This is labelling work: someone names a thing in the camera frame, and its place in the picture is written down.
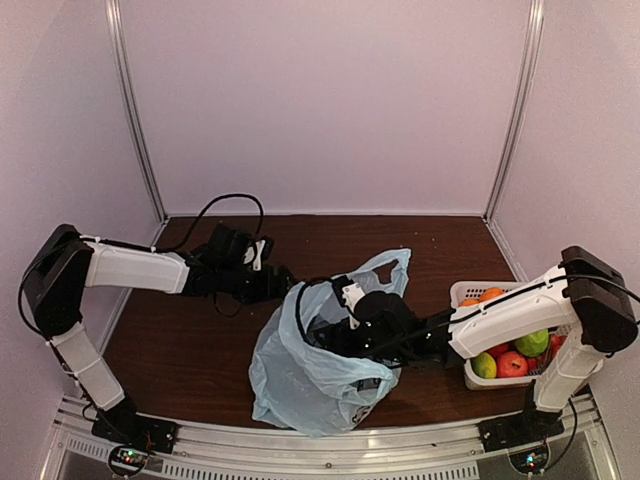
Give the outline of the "orange mandarin fruit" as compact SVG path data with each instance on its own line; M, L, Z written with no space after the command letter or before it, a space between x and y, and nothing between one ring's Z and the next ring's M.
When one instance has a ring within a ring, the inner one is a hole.
M460 307L467 307L467 306L472 306L472 305L476 305L479 303L478 299L475 298L467 298L464 301L462 301L459 306Z

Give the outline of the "light blue plastic bag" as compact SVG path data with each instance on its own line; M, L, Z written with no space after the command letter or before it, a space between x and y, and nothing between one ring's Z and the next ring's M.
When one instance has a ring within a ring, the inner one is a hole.
M310 437L338 435L353 430L396 387L398 365L337 355L307 334L313 322L332 326L347 316L329 278L291 288L254 347L254 420Z

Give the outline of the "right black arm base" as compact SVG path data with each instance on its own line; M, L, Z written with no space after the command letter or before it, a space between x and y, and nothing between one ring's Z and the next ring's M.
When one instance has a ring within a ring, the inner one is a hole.
M547 412L539 409L533 398L525 401L522 411L481 421L477 424L485 452L541 442L562 434L564 425L561 410Z

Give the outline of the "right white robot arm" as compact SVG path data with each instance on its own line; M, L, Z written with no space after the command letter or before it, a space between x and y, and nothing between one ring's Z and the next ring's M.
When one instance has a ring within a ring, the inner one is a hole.
M632 308L638 295L618 270L579 246L564 249L558 265L529 283L423 318L396 293L365 292L347 276L330 284L345 311L342 319L296 323L307 343L347 358L395 368L450 366L500 344L560 332L564 342L545 347L548 360L533 380L529 406L513 419L513 433L526 442L550 426L551 414L564 408L605 358L629 347L639 334Z

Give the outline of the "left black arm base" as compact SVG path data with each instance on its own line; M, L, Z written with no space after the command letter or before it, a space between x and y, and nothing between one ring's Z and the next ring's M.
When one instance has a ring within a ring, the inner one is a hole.
M137 450L172 454L178 425L141 415L129 394L109 410L97 410L91 433L93 436Z

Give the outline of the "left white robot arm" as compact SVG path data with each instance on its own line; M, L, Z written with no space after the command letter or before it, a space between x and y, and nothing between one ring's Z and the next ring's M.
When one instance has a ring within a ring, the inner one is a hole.
M144 290L193 298L226 295L240 305L281 300L294 277L287 267L270 264L273 246L268 236L257 238L224 224L193 250L134 245L60 224L23 274L18 310L91 403L106 413L106 429L121 443L133 444L143 436L144 424L126 408L125 388L87 328L93 290Z

